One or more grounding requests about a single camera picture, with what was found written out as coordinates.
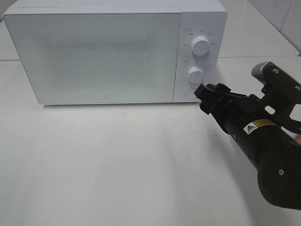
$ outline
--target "white tile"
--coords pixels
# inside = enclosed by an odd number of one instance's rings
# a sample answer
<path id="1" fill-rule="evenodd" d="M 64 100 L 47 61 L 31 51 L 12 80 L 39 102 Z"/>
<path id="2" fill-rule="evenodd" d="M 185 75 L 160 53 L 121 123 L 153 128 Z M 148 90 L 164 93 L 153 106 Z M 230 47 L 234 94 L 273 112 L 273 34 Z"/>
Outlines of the white tile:
<path id="1" fill-rule="evenodd" d="M 246 0 L 221 0 L 228 20 L 220 57 L 298 56 L 299 52 Z"/>
<path id="2" fill-rule="evenodd" d="M 279 31 L 292 0 L 249 0 Z"/>
<path id="3" fill-rule="evenodd" d="M 19 55 L 8 33 L 8 29 L 2 21 L 0 23 L 0 60 L 19 60 Z"/>
<path id="4" fill-rule="evenodd" d="M 281 33 L 301 51 L 301 0 L 293 0 Z"/>

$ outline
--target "control panel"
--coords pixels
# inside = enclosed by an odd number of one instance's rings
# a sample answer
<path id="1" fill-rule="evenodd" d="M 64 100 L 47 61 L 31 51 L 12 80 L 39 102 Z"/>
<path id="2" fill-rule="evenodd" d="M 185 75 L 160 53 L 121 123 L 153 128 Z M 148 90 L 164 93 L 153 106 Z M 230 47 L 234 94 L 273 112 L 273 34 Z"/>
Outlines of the control panel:
<path id="1" fill-rule="evenodd" d="M 194 91 L 213 79 L 227 13 L 181 13 L 174 102 L 199 101 Z"/>

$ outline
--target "microwave door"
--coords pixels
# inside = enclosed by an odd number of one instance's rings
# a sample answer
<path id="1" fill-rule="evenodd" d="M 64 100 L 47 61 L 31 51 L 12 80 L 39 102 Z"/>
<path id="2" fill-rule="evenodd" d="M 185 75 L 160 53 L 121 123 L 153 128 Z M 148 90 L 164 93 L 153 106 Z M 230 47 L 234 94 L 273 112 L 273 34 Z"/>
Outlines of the microwave door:
<path id="1" fill-rule="evenodd" d="M 179 8 L 34 10 L 5 20 L 39 103 L 173 102 Z"/>

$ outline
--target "tiled wall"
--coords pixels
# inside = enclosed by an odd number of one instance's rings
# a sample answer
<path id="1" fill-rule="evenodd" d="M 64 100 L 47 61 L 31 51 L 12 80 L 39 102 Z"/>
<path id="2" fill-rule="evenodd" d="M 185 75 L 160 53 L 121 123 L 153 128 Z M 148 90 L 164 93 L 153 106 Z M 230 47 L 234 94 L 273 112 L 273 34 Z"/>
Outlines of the tiled wall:
<path id="1" fill-rule="evenodd" d="M 10 7 L 16 0 L 0 0 L 0 21 L 2 20 L 2 14 Z"/>
<path id="2" fill-rule="evenodd" d="M 301 52 L 301 0 L 249 0 Z"/>

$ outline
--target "power knob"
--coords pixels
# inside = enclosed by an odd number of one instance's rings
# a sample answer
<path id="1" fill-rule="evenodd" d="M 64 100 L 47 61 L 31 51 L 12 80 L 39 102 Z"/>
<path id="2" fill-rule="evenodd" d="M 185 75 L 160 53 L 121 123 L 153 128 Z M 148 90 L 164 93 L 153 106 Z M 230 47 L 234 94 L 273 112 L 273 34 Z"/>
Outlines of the power knob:
<path id="1" fill-rule="evenodd" d="M 198 84 L 201 83 L 205 78 L 204 71 L 200 67 L 192 67 L 188 70 L 187 79 L 189 82 Z"/>
<path id="2" fill-rule="evenodd" d="M 203 56 L 209 52 L 210 43 L 205 36 L 197 36 L 191 41 L 192 52 L 196 56 Z"/>

